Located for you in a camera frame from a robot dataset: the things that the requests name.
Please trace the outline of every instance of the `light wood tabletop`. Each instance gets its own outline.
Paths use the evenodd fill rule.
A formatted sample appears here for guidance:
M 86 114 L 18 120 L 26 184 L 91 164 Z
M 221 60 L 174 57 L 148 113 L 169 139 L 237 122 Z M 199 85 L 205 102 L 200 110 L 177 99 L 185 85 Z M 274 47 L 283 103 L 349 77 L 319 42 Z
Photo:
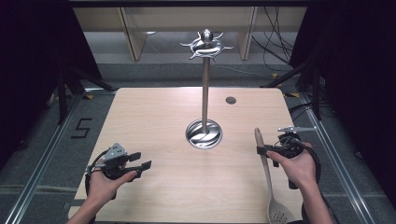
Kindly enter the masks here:
M 226 98 L 236 103 L 230 105 Z M 278 128 L 292 126 L 278 89 L 209 88 L 208 118 L 223 131 L 221 142 L 198 149 L 186 140 L 190 123 L 202 116 L 202 88 L 119 89 L 92 152 L 119 143 L 151 168 L 121 186 L 116 200 L 97 214 L 98 221 L 168 223 L 268 223 L 267 187 L 254 129 L 274 144 Z M 270 165 L 277 201 L 301 219 L 302 196 L 288 187 L 283 169 Z M 75 200 L 86 198 L 84 178 Z M 73 216 L 78 206 L 72 206 Z

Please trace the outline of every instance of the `slotted spatula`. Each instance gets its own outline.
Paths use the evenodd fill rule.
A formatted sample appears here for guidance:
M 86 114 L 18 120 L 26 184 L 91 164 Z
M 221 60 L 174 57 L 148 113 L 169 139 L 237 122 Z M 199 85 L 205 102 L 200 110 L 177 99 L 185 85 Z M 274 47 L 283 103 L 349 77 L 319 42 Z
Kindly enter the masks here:
M 259 128 L 254 130 L 254 136 L 256 138 L 256 143 L 258 147 L 264 147 L 264 141 L 262 140 L 262 133 Z M 294 215 L 291 211 L 282 203 L 279 203 L 274 198 L 274 193 L 272 189 L 270 169 L 268 167 L 267 157 L 261 155 L 262 165 L 265 171 L 265 177 L 267 179 L 268 188 L 268 219 L 271 224 L 286 224 L 295 220 Z

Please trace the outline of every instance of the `round metal base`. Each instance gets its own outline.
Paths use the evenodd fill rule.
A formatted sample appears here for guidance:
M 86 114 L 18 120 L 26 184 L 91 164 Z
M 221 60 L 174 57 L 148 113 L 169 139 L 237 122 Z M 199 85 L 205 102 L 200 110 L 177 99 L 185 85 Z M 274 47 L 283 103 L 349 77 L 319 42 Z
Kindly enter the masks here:
M 222 137 L 220 126 L 209 119 L 206 124 L 206 132 L 202 130 L 202 120 L 193 121 L 186 130 L 186 139 L 196 148 L 210 149 L 219 144 Z

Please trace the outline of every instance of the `human arm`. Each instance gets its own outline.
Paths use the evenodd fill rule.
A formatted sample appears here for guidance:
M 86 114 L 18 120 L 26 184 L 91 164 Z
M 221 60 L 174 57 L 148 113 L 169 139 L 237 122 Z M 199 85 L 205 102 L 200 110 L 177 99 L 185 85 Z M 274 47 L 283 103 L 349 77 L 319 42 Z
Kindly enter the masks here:
M 316 167 L 311 155 L 306 150 L 292 159 L 287 159 L 274 151 L 268 151 L 267 155 L 270 159 L 282 165 L 289 180 L 300 189 L 303 195 L 305 212 L 310 223 L 332 223 L 329 210 L 318 188 Z
M 78 211 L 67 221 L 67 224 L 87 224 L 96 213 L 108 203 L 117 189 L 127 181 L 134 178 L 136 171 L 129 172 L 116 180 L 110 180 L 101 171 L 91 175 L 90 190 L 87 200 Z

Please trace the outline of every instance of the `metal stand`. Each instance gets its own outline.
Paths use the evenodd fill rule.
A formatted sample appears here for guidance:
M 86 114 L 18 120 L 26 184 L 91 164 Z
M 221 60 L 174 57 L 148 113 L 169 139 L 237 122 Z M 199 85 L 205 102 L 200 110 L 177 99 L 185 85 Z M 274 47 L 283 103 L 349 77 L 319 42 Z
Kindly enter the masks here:
M 190 47 L 193 53 L 190 59 L 194 57 L 203 58 L 203 89 L 202 89 L 202 119 L 193 121 L 186 130 L 186 138 L 191 145 L 198 148 L 212 148 L 215 147 L 222 137 L 222 130 L 220 126 L 213 120 L 207 118 L 207 105 L 209 94 L 209 68 L 210 59 L 215 61 L 215 56 L 219 55 L 224 49 L 231 49 L 224 47 L 219 41 L 222 34 L 214 37 L 210 30 L 203 30 L 198 33 L 199 38 L 193 40 L 190 44 L 181 44 L 185 47 Z

